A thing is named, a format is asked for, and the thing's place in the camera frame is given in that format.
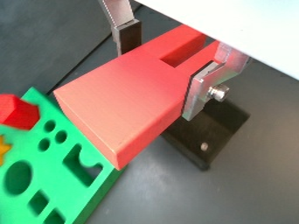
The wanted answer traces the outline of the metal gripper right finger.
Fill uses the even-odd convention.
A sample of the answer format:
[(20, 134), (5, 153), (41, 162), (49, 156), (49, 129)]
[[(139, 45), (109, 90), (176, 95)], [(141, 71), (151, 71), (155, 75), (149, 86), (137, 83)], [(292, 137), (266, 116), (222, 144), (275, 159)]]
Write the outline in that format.
[(223, 84), (224, 81), (238, 76), (250, 62), (250, 57), (226, 45), (219, 43), (212, 59), (191, 76), (182, 117), (190, 121), (203, 110), (206, 103), (214, 99), (223, 102), (230, 88)]

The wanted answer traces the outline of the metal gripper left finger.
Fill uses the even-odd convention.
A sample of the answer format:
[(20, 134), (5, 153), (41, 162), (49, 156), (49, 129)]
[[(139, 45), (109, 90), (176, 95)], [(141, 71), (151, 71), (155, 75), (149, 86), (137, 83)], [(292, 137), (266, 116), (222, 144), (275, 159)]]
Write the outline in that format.
[(128, 0), (97, 0), (111, 25), (116, 52), (123, 55), (141, 45), (141, 22)]

